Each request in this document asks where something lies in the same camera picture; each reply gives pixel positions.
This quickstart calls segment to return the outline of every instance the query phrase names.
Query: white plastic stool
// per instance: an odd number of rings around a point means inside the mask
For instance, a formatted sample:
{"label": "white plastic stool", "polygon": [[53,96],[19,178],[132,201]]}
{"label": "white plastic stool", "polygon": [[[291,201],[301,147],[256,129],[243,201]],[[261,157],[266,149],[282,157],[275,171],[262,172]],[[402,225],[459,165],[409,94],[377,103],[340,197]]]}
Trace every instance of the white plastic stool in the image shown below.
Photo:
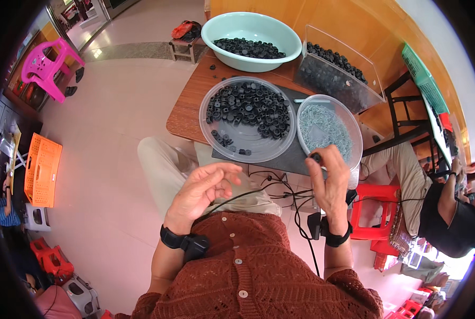
{"label": "white plastic stool", "polygon": [[77,275],[66,281],[62,289],[80,310],[81,317],[85,318],[97,312],[99,308],[98,293]]}
{"label": "white plastic stool", "polygon": [[48,213],[45,207],[35,207],[30,203],[25,204],[27,215],[24,218],[24,227],[28,230],[49,232]]}

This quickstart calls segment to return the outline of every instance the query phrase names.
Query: orange plastic crate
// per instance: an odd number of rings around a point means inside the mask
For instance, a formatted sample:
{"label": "orange plastic crate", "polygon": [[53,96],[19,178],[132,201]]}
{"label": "orange plastic crate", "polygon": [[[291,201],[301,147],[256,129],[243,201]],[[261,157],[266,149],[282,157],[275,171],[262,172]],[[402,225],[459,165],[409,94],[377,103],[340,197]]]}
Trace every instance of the orange plastic crate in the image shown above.
{"label": "orange plastic crate", "polygon": [[24,193],[37,207],[53,207],[62,145],[34,133],[24,174]]}

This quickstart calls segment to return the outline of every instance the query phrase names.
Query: pant leg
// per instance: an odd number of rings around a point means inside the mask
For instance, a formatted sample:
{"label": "pant leg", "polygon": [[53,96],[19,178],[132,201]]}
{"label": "pant leg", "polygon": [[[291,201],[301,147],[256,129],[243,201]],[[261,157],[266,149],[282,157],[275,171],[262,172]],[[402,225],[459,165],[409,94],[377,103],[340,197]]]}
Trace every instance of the pant leg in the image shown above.
{"label": "pant leg", "polygon": [[183,172],[190,168],[190,160],[154,136],[140,141],[138,157],[158,212],[164,217],[186,181]]}
{"label": "pant leg", "polygon": [[[195,150],[196,157],[201,166],[216,162],[231,163],[230,161],[211,157],[212,147],[208,145],[195,142]],[[239,178],[241,179],[241,185],[237,186],[232,184],[232,197],[261,188],[257,183],[255,183],[243,172],[240,173]],[[210,210],[223,203],[224,201],[226,201],[226,199],[216,199],[214,205],[209,206],[205,210],[204,214],[207,214]],[[245,211],[248,213],[274,214],[277,216],[280,216],[282,214],[282,208],[272,202],[271,198],[265,190],[240,197],[234,201],[229,202],[228,204],[222,205],[216,211]]]}
{"label": "pant leg", "polygon": [[[432,181],[425,175],[414,153],[410,142],[395,145],[386,150],[362,158],[363,171],[368,174],[375,172],[391,161],[399,177],[402,200],[423,199],[432,185]],[[418,233],[420,226],[420,212],[423,200],[402,202],[407,230],[411,235]]]}

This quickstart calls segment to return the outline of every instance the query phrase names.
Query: green plastic basket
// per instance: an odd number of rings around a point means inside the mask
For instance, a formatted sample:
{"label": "green plastic basket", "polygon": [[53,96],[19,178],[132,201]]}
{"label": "green plastic basket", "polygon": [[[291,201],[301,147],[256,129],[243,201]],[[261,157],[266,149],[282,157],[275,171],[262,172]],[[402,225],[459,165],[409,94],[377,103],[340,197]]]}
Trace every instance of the green plastic basket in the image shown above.
{"label": "green plastic basket", "polygon": [[411,73],[413,77],[414,83],[425,95],[434,111],[438,114],[449,113],[445,99],[443,99],[443,95],[441,91],[439,91],[436,81],[427,67],[425,67],[425,64],[407,43],[402,50],[402,58],[409,69],[409,73]]}

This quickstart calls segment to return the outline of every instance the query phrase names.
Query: black shirt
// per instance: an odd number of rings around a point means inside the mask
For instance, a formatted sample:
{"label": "black shirt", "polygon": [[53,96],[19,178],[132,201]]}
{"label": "black shirt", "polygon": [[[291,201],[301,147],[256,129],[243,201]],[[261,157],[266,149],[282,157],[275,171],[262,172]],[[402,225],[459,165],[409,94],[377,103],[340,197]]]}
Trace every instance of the black shirt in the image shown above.
{"label": "black shirt", "polygon": [[434,182],[425,196],[418,236],[425,237],[438,251],[451,258],[465,256],[475,248],[475,207],[456,198],[457,207],[450,226],[438,212],[445,184]]}

